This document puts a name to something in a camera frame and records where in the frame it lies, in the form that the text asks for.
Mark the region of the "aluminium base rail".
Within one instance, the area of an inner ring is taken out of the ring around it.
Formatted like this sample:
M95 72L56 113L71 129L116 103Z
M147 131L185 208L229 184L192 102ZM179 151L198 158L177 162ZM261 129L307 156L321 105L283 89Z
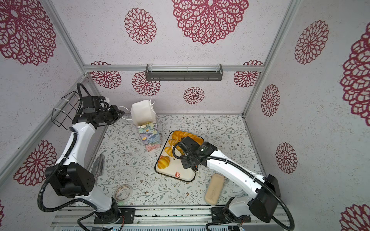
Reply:
M112 228L117 231L123 228L128 230L132 227L165 227L165 226L198 226L202 229L207 223L212 222L211 206L127 206L121 208L136 209L134 222L132 224L94 224L95 215L85 218L81 224L85 228ZM77 223L78 219L90 214L92 210L88 207L67 207L59 210L50 227L52 230L83 230Z

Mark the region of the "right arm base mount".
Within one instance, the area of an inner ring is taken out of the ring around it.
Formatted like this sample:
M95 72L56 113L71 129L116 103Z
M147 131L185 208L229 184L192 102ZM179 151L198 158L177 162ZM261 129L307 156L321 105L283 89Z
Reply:
M212 207L211 216L212 216L212 222L215 222L215 223L222 223L222 222L231 223L232 220L237 218L231 212L221 207ZM246 215L243 218L239 218L235 222L236 223L250 223L251 217L250 215Z

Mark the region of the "black rimmed white tray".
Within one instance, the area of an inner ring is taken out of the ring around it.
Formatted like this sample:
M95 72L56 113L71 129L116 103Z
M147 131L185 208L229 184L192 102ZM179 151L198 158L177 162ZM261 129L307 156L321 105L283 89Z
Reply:
M184 182L192 182L196 177L196 171L192 168L184 169L181 163L180 159L177 159L175 157L169 156L165 151L164 148L170 146L168 143L168 140L172 139L172 133L171 132L166 140L166 143L163 146L162 152L160 156L168 156L171 160L170 165L165 169L158 169L157 163L160 158L158 157L158 160L155 164L155 172L170 178L178 179Z

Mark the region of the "clear tape roll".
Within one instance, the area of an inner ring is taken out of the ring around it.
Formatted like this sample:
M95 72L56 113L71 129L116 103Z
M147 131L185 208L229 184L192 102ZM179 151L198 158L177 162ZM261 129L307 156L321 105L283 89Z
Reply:
M127 201L131 197L132 192L133 190L130 185L121 185L115 192L115 199L119 202Z

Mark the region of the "beige oblong bread loaf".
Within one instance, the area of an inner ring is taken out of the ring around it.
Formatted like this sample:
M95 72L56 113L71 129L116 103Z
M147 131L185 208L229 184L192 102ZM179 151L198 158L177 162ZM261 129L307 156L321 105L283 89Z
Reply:
M220 174L214 174L211 177L211 181L208 185L207 192L205 194L205 202L210 206L215 206L218 203L221 192L225 183L224 176Z

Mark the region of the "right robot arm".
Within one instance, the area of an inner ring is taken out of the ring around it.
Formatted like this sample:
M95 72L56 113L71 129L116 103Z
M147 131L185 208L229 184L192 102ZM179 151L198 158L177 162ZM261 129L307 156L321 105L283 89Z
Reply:
M246 193L244 197L230 198L222 211L224 219L206 224L206 230L213 225L242 224L251 215L265 223L274 221L286 231L295 229L293 216L281 199L278 180L274 176L265 177L242 167L209 142L199 145L186 137L173 147L172 152L178 150L184 154L174 154L174 157L181 160L184 169L203 165L227 177Z

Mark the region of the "long twisted bread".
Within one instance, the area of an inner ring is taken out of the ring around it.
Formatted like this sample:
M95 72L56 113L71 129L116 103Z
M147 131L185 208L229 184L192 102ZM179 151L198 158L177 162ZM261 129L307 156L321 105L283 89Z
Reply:
M186 131L174 131L172 133L172 139L173 140L179 140L181 141L183 138L190 137L193 139L195 142L197 142L199 145L202 145L204 143L203 138L194 135L192 133L186 132Z

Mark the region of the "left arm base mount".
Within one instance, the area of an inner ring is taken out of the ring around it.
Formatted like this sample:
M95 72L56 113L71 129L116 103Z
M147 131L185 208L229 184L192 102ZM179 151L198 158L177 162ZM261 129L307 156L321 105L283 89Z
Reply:
M94 224L132 224L136 209L120 208L119 211L107 211L95 214Z

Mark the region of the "striped bread roll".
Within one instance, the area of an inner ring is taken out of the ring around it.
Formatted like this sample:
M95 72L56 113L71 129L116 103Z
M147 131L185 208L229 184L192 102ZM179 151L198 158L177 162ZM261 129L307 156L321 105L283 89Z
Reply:
M168 143L169 143L170 146L175 146L179 142L180 142L179 140L173 140L173 139L168 140Z
M172 150L173 150L174 146L168 146L168 147L165 147L164 148L164 151L171 157L174 157L173 156L173 153L172 153ZM184 152L183 150L180 148L180 147L176 147L176 154L180 153L180 155L184 155Z

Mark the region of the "floral paper bag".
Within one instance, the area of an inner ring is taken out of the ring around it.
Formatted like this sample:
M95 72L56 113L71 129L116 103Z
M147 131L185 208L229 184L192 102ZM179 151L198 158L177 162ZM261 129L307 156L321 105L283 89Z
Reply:
M160 134L156 122L156 112L154 110L155 101L143 100L132 104L131 109L124 106L119 106L118 109L125 109L130 112L131 120L140 135L140 138L148 152L161 147Z

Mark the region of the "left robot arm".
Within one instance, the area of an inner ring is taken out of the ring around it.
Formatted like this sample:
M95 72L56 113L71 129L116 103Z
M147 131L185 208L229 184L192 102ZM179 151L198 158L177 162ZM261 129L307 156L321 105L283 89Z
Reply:
M46 179L37 197L37 205L41 211L55 212L82 202L91 206L94 209L93 214L106 223L115 223L121 218L117 202L96 187L94 175L84 167L84 159L96 129L114 124L124 114L116 105L104 110L78 110L72 121L73 125L69 128L71 136L62 156L54 166L45 170ZM48 185L51 185L58 196L69 198L69 201L54 208L45 206L43 196Z

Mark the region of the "metal tongs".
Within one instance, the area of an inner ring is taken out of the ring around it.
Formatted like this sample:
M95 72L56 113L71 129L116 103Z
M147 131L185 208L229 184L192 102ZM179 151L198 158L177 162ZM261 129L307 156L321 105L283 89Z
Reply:
M100 154L93 164L91 173L94 176L95 185L97 185L98 178L103 175L104 162L105 162L104 160L105 160L104 155Z

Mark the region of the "small croissant lower left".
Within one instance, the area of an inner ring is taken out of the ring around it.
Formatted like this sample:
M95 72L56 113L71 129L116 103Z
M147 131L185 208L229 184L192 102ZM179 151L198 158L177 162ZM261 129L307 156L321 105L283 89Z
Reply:
M160 156L157 166L158 169L165 169L170 165L170 158L168 156Z

